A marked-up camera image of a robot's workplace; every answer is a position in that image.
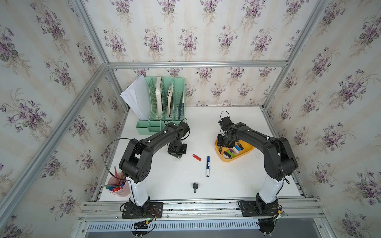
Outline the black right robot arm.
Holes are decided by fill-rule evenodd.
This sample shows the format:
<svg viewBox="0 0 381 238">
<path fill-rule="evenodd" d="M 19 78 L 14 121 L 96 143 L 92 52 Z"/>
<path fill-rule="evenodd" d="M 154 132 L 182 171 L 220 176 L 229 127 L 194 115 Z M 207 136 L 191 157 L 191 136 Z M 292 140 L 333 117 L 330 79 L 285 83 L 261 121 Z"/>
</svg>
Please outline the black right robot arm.
<svg viewBox="0 0 381 238">
<path fill-rule="evenodd" d="M 288 183 L 298 167 L 298 162 L 289 141 L 284 138 L 274 138 L 259 133 L 244 123 L 233 123 L 230 117 L 219 120 L 221 134 L 217 137 L 217 145 L 233 148 L 243 141 L 258 149 L 264 157 L 264 169 L 267 174 L 263 187 L 256 195 L 255 201 L 240 200 L 238 205 L 244 217 L 277 217 L 281 213 L 278 194 Z"/>
</svg>

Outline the red usb drive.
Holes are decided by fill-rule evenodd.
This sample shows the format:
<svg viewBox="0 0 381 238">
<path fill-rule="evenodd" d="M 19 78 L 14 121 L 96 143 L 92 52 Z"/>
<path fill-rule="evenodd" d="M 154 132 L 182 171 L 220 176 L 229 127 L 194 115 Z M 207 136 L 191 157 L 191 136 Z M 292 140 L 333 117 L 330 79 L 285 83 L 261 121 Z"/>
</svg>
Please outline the red usb drive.
<svg viewBox="0 0 381 238">
<path fill-rule="evenodd" d="M 197 155 L 195 155 L 195 154 L 193 154 L 192 156 L 193 156 L 195 159 L 197 159 L 198 161 L 201 161 L 201 160 L 202 160 L 199 156 L 197 156 Z"/>
</svg>

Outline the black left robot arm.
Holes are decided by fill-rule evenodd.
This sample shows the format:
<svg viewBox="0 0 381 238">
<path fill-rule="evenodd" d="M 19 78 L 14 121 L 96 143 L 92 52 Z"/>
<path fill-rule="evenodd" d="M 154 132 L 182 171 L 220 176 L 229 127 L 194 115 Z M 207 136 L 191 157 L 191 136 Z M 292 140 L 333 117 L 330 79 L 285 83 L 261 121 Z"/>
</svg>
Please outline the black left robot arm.
<svg viewBox="0 0 381 238">
<path fill-rule="evenodd" d="M 141 211 L 147 211 L 150 197 L 146 190 L 145 179 L 149 175 L 154 154 L 162 147 L 168 146 L 168 154 L 180 159 L 186 154 L 187 145 L 183 143 L 190 133 L 189 125 L 180 121 L 178 124 L 167 123 L 156 134 L 138 140 L 130 139 L 119 163 L 119 169 L 124 179 L 114 175 L 103 155 L 103 163 L 107 172 L 119 181 L 124 181 L 130 187 L 131 197 L 129 203 Z"/>
</svg>

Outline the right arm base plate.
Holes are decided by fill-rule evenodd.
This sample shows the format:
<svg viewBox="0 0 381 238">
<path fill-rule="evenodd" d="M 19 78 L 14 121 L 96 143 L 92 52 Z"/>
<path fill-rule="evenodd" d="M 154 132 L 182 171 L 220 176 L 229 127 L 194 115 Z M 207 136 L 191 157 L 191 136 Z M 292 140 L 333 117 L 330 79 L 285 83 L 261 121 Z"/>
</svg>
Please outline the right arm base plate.
<svg viewBox="0 0 381 238">
<path fill-rule="evenodd" d="M 282 211 L 282 206 L 279 205 L 278 200 L 270 204 L 261 200 L 240 200 L 238 206 L 243 217 L 277 217 Z"/>
</svg>

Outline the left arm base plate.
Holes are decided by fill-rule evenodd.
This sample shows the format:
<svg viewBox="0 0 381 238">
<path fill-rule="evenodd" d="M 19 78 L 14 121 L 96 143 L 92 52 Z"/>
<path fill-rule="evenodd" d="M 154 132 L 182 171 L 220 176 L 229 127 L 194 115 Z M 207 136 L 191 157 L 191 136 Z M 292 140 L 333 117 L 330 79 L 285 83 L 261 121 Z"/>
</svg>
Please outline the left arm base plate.
<svg viewBox="0 0 381 238">
<path fill-rule="evenodd" d="M 123 219 L 140 219 L 140 218 L 162 218 L 163 214 L 162 202 L 149 202 L 143 207 L 138 207 L 132 202 L 123 204 L 122 218 Z"/>
</svg>

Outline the green usb drive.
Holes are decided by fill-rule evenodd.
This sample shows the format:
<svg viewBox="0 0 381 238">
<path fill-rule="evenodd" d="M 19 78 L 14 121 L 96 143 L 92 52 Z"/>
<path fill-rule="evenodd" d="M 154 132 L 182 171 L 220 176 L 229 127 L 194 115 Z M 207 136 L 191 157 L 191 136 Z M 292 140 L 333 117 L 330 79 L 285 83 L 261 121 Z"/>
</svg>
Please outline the green usb drive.
<svg viewBox="0 0 381 238">
<path fill-rule="evenodd" d="M 231 152 L 230 150 L 227 150 L 226 152 L 229 153 L 231 156 L 234 156 L 233 152 Z"/>
</svg>

